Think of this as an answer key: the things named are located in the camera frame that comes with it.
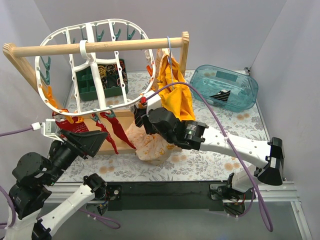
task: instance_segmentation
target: yellow fabric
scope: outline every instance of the yellow fabric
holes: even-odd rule
[[[170,84],[171,66],[168,61],[168,55],[162,56],[161,65],[158,74],[158,88]],[[180,71],[179,63],[172,58],[172,74],[173,82],[186,82]],[[186,85],[176,84],[159,92],[161,102],[164,108],[173,112],[176,118],[182,120],[196,120],[195,113],[192,107],[192,95],[190,89]]]

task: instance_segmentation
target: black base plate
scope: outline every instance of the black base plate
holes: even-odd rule
[[[209,209],[223,211],[222,199],[213,199],[211,186],[226,181],[108,182],[107,191],[118,194],[110,199],[108,211]]]

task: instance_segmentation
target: red cloth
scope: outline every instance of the red cloth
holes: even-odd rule
[[[61,116],[61,118],[65,119],[65,117],[62,114],[57,114],[55,112],[52,113],[52,116],[55,116],[57,118],[57,116]],[[57,121],[55,120],[56,125],[63,130],[67,130],[73,133],[84,133],[84,132],[89,132],[89,129],[87,127],[87,125],[85,124],[85,122],[79,122],[78,121],[78,117],[77,116],[73,116],[72,120],[74,121],[74,123],[70,123],[68,120],[64,120],[64,121]],[[105,138],[109,143],[111,143],[114,152],[116,154],[119,154],[117,151],[117,146],[115,141],[111,138],[110,133],[108,132],[107,128],[105,125],[103,125],[103,123],[97,123],[95,124],[97,127],[101,128],[102,132],[106,132],[108,133],[108,136]]]
[[[129,141],[118,119],[116,117],[109,117],[109,115],[110,114],[107,112],[100,112],[100,116],[111,123],[114,134],[122,141],[126,142],[131,148],[136,149],[136,147]]]
[[[99,128],[101,128],[101,131],[102,132],[106,132],[106,133],[108,133],[108,136],[105,138],[109,143],[111,143],[111,145],[112,145],[112,147],[113,147],[113,149],[114,149],[114,152],[115,152],[115,154],[119,154],[119,152],[117,151],[117,146],[116,146],[116,143],[115,143],[115,141],[112,139],[112,137],[110,136],[110,133],[108,132],[108,130],[107,130],[107,128],[106,128],[106,126],[102,123],[102,122],[95,122],[95,125],[97,126],[97,127],[99,127]]]

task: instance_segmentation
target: green storage tray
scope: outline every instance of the green storage tray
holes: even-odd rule
[[[125,60],[119,59],[122,68],[122,78],[125,83],[125,92],[128,93],[128,77],[125,66]],[[118,86],[119,79],[118,71],[115,65],[98,64],[99,70],[105,69],[106,76],[101,77],[103,91],[106,98],[122,95],[121,86]],[[78,83],[79,96],[82,101],[92,101],[98,99],[94,79],[92,77],[91,68],[87,67],[75,73]]]

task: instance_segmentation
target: wooden drying rack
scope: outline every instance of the wooden drying rack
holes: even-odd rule
[[[171,48],[180,48],[180,70],[183,76],[185,76],[189,48],[189,33],[187,31],[184,31],[182,32],[181,37],[170,38],[170,46]],[[87,53],[163,49],[168,47],[169,43],[167,38],[87,42],[85,44]],[[31,66],[31,64],[25,57],[79,54],[80,45],[79,43],[74,43],[18,47],[14,43],[5,43],[2,50],[6,58],[19,71],[19,73],[25,78],[25,80],[31,85],[31,87],[38,93],[35,68]],[[42,83],[42,85],[44,89],[47,90],[47,86],[44,82]],[[57,101],[57,99],[56,103],[60,109],[63,108],[63,106]],[[129,110],[115,110],[114,112],[124,130],[126,130],[134,121],[134,116]],[[95,123],[90,119],[90,116],[85,115],[83,117],[85,124],[88,126],[90,131],[98,130],[98,128],[95,126]],[[101,118],[101,120],[108,129],[112,129],[111,125],[106,119]],[[114,136],[112,131],[110,131],[110,134],[114,139],[118,152],[120,154],[135,152],[134,149],[130,148],[122,140]],[[114,150],[109,143],[104,141],[103,145],[100,148],[99,154],[114,154]]]

